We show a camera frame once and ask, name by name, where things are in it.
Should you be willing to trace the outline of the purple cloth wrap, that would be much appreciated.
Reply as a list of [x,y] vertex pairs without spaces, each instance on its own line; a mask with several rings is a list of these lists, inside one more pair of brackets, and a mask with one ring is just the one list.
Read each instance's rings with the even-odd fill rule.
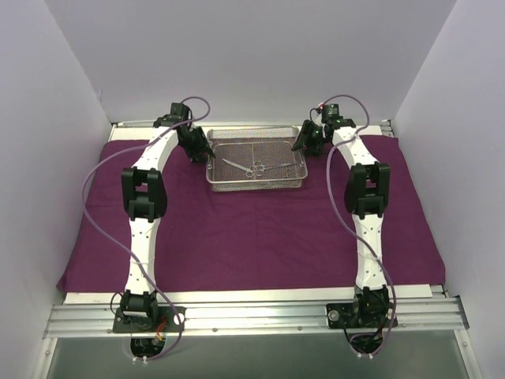
[[[446,270],[397,140],[366,136],[367,149],[391,166],[382,227],[383,262],[397,285],[444,283]],[[88,216],[58,282],[65,292],[116,292],[129,275],[129,219],[121,172],[140,155],[140,141],[112,141],[92,182]],[[155,281],[165,292],[350,287],[357,275],[356,242],[335,215],[325,178],[327,158],[308,160],[298,189],[217,193],[205,168],[176,148],[163,171],[168,208],[155,249]],[[343,202],[347,165],[335,154],[331,186]]]

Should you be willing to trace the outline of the metal mesh tray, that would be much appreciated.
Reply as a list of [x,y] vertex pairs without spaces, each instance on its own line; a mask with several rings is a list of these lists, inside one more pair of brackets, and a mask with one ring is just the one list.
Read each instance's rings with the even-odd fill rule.
[[[291,151],[298,134],[295,126],[210,129],[207,139],[215,158],[208,158],[206,179],[212,190],[236,192],[301,187],[309,171],[301,151]],[[247,178],[244,171],[224,163],[222,158],[246,167],[281,163],[297,163],[298,166],[266,171],[259,178]]]

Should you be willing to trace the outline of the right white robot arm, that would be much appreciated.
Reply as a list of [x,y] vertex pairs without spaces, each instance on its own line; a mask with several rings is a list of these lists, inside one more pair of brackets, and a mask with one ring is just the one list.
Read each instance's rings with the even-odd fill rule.
[[[350,307],[350,316],[358,325],[366,326],[377,319],[379,312],[395,310],[397,294],[382,258],[382,226],[389,201],[391,168],[367,149],[359,132],[351,126],[333,132],[325,178],[333,211],[357,243],[357,301]],[[331,186],[332,156],[336,152],[349,168],[344,205],[352,217],[352,227],[342,218]]]

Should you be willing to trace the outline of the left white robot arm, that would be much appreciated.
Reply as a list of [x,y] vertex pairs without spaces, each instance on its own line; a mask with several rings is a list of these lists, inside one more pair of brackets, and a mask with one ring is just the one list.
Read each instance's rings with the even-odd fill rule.
[[156,238],[168,199],[163,169],[177,146],[192,162],[213,154],[199,126],[181,125],[172,130],[161,121],[140,158],[122,172],[123,206],[131,234],[129,276],[120,303],[120,314],[141,331],[152,330],[159,321],[154,260]]

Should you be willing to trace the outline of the steel surgical scissors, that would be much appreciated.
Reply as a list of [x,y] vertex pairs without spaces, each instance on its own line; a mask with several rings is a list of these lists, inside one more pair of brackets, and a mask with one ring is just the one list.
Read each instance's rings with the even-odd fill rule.
[[243,166],[239,163],[235,163],[229,159],[224,159],[222,158],[221,159],[224,163],[232,166],[232,167],[235,167],[239,170],[242,170],[245,172],[245,175],[247,178],[259,178],[259,177],[262,177],[264,175],[264,172],[265,172],[265,167],[264,165],[260,164],[260,165],[255,165],[253,164],[252,166],[250,167],[246,167],[246,166]]

